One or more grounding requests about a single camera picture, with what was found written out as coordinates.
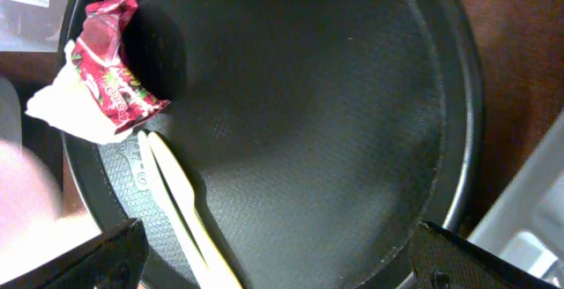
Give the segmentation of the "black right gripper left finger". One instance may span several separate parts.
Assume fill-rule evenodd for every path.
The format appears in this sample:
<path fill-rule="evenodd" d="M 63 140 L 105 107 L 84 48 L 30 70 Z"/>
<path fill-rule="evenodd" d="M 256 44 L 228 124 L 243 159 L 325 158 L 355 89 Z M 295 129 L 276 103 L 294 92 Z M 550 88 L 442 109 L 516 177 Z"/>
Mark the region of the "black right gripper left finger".
<path fill-rule="evenodd" d="M 148 254 L 143 222 L 127 219 L 1 287 L 136 289 Z"/>

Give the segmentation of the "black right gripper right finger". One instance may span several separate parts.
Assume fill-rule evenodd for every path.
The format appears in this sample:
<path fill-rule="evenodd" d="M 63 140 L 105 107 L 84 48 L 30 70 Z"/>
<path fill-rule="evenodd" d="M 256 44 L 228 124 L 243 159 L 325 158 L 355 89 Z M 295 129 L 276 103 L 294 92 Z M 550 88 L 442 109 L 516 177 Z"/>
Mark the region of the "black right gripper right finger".
<path fill-rule="evenodd" d="M 409 257 L 424 289 L 556 289 L 430 221 L 417 224 Z"/>

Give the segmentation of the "pink cup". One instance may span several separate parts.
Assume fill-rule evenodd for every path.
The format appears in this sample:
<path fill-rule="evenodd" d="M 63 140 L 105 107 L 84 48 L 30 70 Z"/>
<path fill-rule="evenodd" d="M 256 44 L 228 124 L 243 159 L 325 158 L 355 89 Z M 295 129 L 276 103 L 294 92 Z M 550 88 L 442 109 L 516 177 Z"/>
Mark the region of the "pink cup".
<path fill-rule="evenodd" d="M 62 193 L 44 163 L 20 144 L 1 142 L 1 252 L 61 215 Z"/>

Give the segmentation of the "yellow plastic knife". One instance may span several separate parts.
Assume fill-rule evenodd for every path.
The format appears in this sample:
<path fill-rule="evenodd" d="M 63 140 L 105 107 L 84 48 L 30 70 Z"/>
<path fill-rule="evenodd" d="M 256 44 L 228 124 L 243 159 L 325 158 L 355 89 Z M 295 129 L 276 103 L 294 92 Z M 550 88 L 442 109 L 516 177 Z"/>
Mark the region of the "yellow plastic knife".
<path fill-rule="evenodd" d="M 210 288 L 240 288 L 239 279 L 235 276 L 229 263 L 215 245 L 200 219 L 196 208 L 195 191 L 188 176 L 157 133 L 150 132 L 146 135 L 174 207 L 180 214 L 183 224 L 189 229 L 189 235 L 196 243 L 208 266 L 211 280 Z"/>

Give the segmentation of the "red snack wrapper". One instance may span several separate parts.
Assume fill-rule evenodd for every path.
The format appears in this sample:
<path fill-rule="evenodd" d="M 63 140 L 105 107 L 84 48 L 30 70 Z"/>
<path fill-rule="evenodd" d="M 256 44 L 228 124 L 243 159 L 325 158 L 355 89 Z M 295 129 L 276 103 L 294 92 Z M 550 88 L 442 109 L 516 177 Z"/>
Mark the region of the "red snack wrapper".
<path fill-rule="evenodd" d="M 70 54 L 113 135 L 144 123 L 170 104 L 144 88 L 126 65 L 122 34 L 136 11 L 137 0 L 88 4 L 82 32 Z"/>

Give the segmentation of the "white tissue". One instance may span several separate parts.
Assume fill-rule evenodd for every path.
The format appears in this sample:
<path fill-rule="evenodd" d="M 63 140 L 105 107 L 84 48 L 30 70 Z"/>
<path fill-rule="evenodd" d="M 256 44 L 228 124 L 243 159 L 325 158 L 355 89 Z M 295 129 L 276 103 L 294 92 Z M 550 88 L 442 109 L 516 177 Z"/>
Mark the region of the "white tissue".
<path fill-rule="evenodd" d="M 120 143 L 133 133 L 133 129 L 115 133 L 115 125 L 95 103 L 71 62 L 74 47 L 73 40 L 67 42 L 63 49 L 66 64 L 51 85 L 41 88 L 27 101 L 25 114 L 91 143 Z"/>

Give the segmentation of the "grey dishwasher rack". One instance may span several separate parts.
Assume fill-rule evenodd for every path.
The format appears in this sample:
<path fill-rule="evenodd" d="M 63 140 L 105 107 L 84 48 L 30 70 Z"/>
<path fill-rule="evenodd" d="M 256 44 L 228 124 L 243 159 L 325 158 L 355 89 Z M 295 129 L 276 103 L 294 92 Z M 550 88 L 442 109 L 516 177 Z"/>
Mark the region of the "grey dishwasher rack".
<path fill-rule="evenodd" d="M 563 287 L 563 116 L 478 223 L 468 241 Z"/>

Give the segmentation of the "black round tray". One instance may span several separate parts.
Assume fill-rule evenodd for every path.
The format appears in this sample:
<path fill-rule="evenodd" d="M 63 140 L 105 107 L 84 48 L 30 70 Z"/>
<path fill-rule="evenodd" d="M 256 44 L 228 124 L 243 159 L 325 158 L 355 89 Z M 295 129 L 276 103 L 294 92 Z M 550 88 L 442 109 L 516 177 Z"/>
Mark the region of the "black round tray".
<path fill-rule="evenodd" d="M 62 36 L 85 7 L 69 0 Z M 481 139 L 458 0 L 137 0 L 130 69 L 246 288 L 413 288 L 421 220 L 457 230 Z"/>

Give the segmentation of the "clear plastic bin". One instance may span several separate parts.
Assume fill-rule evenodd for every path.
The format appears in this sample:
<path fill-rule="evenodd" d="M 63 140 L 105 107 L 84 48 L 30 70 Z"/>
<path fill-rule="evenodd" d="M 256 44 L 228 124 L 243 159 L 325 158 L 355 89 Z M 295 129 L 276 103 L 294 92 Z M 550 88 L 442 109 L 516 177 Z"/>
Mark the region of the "clear plastic bin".
<path fill-rule="evenodd" d="M 55 52 L 68 0 L 1 0 L 3 52 Z"/>

